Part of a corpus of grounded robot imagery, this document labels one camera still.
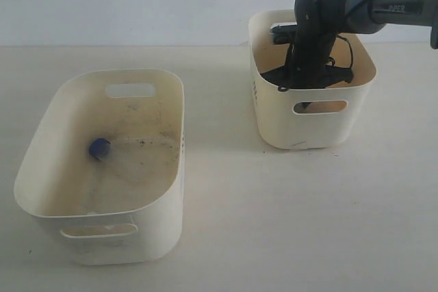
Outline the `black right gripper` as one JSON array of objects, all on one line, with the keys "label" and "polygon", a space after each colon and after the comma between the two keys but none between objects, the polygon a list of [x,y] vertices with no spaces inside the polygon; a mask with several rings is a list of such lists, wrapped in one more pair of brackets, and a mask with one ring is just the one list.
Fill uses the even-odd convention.
[{"label": "black right gripper", "polygon": [[[346,0],[295,0],[294,15],[298,30],[288,44],[284,65],[262,77],[280,90],[324,89],[353,80],[352,67],[335,65],[331,51],[344,25]],[[305,113],[311,102],[298,104]]]}]

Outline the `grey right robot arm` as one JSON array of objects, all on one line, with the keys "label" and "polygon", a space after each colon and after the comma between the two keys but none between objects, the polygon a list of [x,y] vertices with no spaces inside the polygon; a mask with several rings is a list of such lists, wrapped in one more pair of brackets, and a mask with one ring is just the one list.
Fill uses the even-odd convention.
[{"label": "grey right robot arm", "polygon": [[350,83],[352,67],[336,66],[331,56],[343,34],[375,34],[388,24],[430,27],[437,48],[437,0],[295,0],[294,16],[295,23],[270,29],[273,44],[289,46],[284,64],[262,75],[280,92]]}]

